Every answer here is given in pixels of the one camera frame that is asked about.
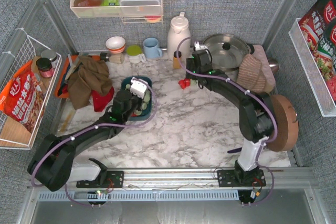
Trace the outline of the teal storage basket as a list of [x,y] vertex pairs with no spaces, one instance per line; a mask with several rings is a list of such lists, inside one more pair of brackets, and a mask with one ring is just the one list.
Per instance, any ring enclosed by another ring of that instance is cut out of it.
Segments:
[[[132,78],[125,78],[121,82],[121,89],[129,89]],[[152,111],[152,93],[149,89],[146,90],[144,98],[145,101],[140,105],[140,109],[131,115],[129,118],[130,121],[145,121],[150,117]]]

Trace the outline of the red capsule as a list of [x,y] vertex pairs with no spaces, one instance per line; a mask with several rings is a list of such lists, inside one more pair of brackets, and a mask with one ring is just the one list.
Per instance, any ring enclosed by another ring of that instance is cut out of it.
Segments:
[[179,85],[182,89],[185,89],[186,88],[185,80],[180,80]]
[[191,85],[191,80],[190,79],[185,79],[184,83],[185,83],[186,87],[189,87]]

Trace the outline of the red cloth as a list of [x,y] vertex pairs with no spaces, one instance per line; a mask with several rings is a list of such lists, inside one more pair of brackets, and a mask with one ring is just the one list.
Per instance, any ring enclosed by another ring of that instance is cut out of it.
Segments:
[[100,95],[97,91],[92,90],[91,92],[93,100],[93,108],[95,112],[101,112],[109,104],[114,95],[114,88],[111,87],[106,95]]

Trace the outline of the brown cloth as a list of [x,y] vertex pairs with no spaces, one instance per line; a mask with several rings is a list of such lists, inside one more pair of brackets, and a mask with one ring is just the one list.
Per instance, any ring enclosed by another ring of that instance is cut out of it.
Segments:
[[80,56],[79,69],[68,80],[69,99],[78,110],[89,104],[92,91],[105,96],[112,88],[109,69],[103,60],[95,61],[89,56]]

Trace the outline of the pink striped towel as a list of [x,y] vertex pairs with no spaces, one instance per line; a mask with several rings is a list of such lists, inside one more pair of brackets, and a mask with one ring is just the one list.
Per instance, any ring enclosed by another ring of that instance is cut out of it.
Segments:
[[253,55],[247,54],[239,66],[236,82],[250,91],[263,92],[266,86],[266,77],[262,71],[261,61]]

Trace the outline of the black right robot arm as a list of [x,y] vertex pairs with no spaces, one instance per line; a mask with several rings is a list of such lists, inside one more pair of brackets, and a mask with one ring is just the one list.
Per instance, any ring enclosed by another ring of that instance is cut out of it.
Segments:
[[235,162],[235,181],[246,183],[261,175],[259,156],[267,143],[278,135],[278,125],[270,95],[255,94],[232,81],[223,71],[214,69],[207,49],[192,52],[186,60],[186,76],[202,88],[222,95],[238,108],[239,129],[244,137],[240,156]]

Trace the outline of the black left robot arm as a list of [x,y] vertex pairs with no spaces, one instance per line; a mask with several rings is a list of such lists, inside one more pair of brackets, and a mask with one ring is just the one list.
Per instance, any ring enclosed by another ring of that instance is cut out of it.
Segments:
[[93,124],[68,135],[48,134],[28,165],[31,185],[45,186],[50,191],[62,188],[70,178],[74,159],[91,146],[117,136],[131,127],[127,121],[139,109],[146,91],[138,95],[130,90],[120,90],[105,113]]

